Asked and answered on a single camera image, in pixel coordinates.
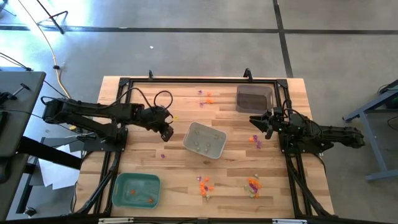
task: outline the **purple object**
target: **purple object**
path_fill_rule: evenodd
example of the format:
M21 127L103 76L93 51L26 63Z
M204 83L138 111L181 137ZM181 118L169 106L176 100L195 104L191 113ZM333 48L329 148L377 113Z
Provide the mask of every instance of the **purple object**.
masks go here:
M254 193L257 193L258 189L253 184L249 184L249 186L253 189Z

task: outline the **wooden table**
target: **wooden table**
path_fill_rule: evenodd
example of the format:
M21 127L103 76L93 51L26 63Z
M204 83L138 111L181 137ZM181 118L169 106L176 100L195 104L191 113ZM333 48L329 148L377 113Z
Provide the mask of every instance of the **wooden table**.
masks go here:
M104 77L98 102L110 104L116 98L120 77ZM301 78L287 79L293 109L311 118L310 106ZM112 216L134 217L216 217L216 218L290 218L294 217L289 180L284 156L280 153L277 134L265 140L249 122L247 113L235 110L236 87L238 84L221 83L136 83L150 103L160 90L168 90L174 96L169 111L178 116L172 127L174 135L169 142L163 142L159 133L129 126L126 150L122 153L119 173L141 172L158 175L162 188L156 209L132 209L113 207ZM212 105L200 107L199 102L207 99L211 92ZM159 96L158 105L168 105L170 98ZM132 93L131 102L144 103L138 91ZM190 123L197 121L227 133L224 152L217 160L211 160L186 150L182 145ZM257 134L262 148L256 149L248 139ZM93 193L100 179L103 152L92 153L81 167L77 183L79 209ZM320 161L313 155L303 154L303 164L309 189L324 208L333 213L325 172ZM248 177L260 176L263 188L258 199L249 198L243 189ZM206 201L200 194L198 176L209 177L215 189ZM302 211L301 191L297 192ZM106 203L108 189L103 195L102 208Z

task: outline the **black table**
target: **black table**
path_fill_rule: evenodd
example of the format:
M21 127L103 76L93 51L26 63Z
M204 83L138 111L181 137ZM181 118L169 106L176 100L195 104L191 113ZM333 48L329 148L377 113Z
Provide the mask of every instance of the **black table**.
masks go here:
M3 107L31 113L39 97L45 78L44 72L0 72L0 92L14 93L21 83L29 90L18 93L16 100L8 100ZM0 134L0 157L11 158L11 175L7 182L0 184L0 220L5 220L14 194L25 169L28 154L16 154L19 141L25 131L30 115L20 112L9 112L6 123Z
M9 171L9 177L0 184L0 221L7 217L29 155L74 169L81 166L81 159L23 136L44 78L44 72L0 72L1 93L14 93L21 83L30 88L19 92L16 100L7 100L0 106L0 112L7 112L5 123L0 127L0 165L8 164Z

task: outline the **teal plastic bin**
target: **teal plastic bin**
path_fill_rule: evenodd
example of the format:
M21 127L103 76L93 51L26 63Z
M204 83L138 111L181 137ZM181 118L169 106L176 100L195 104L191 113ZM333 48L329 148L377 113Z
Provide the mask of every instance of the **teal plastic bin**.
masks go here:
M160 197L160 179L153 174L123 173L116 179L112 203L117 207L155 208Z

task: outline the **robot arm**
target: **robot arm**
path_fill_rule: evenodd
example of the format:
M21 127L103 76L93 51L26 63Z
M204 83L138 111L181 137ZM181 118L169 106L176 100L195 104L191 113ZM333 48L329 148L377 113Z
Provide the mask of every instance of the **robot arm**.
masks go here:
M290 121L286 121L285 111L274 108L274 114L267 111L262 116L250 116L250 122L267 132L266 139L270 139L274 131L278 132L281 146L287 146L287 152L321 153L332 148L334 142L353 148L364 146L364 136L356 128L320 126L298 113L290 115Z
M85 116L109 118L111 123L101 124ZM43 120L50 124L72 124L96 133L107 141L118 141L121 127L133 124L159 132L163 141L167 142L173 135L173 128L165 122L170 112L161 106L144 108L137 103L115 103L101 105L84 103L71 99L55 99L45 103Z

